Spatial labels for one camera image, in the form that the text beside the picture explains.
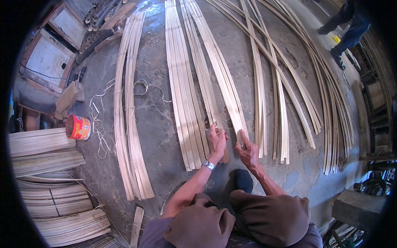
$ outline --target wristwatch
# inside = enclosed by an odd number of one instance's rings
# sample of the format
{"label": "wristwatch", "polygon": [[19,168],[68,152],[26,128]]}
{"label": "wristwatch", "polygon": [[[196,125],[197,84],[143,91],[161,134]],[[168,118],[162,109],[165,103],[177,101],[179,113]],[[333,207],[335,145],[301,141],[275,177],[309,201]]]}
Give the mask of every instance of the wristwatch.
{"label": "wristwatch", "polygon": [[213,163],[209,162],[209,161],[206,160],[206,159],[202,162],[201,166],[206,166],[206,167],[208,167],[211,171],[213,171],[214,168],[215,168],[215,165],[214,165]]}

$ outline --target hand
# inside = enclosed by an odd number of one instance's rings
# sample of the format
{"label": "hand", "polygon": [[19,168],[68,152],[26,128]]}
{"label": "hand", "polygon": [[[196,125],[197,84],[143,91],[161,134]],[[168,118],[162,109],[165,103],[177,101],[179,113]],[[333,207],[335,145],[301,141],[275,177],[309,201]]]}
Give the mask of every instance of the hand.
{"label": "hand", "polygon": [[211,153],[208,161],[216,165],[225,153],[226,141],[229,139],[224,129],[216,128],[216,122],[210,127],[208,138]]}
{"label": "hand", "polygon": [[237,141],[236,150],[240,154],[241,162],[243,162],[243,164],[247,166],[248,170],[256,170],[259,168],[258,146],[249,141],[249,139],[247,139],[243,130],[240,130],[239,132],[246,147],[246,149],[244,150],[243,148],[241,148],[241,143]]}

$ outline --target can label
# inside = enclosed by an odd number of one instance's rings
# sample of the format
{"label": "can label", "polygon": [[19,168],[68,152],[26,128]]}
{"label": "can label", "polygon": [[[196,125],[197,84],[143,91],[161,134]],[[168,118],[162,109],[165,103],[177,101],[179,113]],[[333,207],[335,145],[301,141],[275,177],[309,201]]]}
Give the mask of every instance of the can label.
{"label": "can label", "polygon": [[85,118],[73,115],[74,127],[73,127],[73,139],[76,140],[87,140],[91,133],[91,123]]}

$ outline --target foot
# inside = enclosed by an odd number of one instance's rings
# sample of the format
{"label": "foot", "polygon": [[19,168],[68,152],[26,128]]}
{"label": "foot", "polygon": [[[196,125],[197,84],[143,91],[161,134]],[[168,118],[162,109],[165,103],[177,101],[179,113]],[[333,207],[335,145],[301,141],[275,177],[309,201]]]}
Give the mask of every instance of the foot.
{"label": "foot", "polygon": [[329,32],[326,32],[324,29],[324,26],[322,26],[321,28],[317,29],[317,33],[319,35],[327,35]]}
{"label": "foot", "polygon": [[241,189],[248,194],[251,194],[254,188],[254,183],[249,172],[243,169],[235,170],[234,184],[237,189]]}
{"label": "foot", "polygon": [[333,54],[332,49],[331,49],[330,53],[331,53],[333,59],[335,60],[336,64],[339,66],[339,68],[340,68],[342,71],[346,70],[346,67],[345,67],[345,65],[344,65],[344,63],[343,63],[341,57],[338,56],[338,55]]}

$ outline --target wooden door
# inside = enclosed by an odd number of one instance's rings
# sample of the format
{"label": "wooden door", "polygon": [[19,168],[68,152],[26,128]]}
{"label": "wooden door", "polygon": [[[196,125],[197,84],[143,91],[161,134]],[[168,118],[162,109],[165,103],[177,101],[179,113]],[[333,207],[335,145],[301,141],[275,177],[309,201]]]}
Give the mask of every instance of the wooden door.
{"label": "wooden door", "polygon": [[23,76],[62,93],[75,54],[41,29],[26,48],[20,72]]}
{"label": "wooden door", "polygon": [[48,19],[48,24],[74,48],[80,49],[87,29],[67,4],[62,3],[54,10]]}

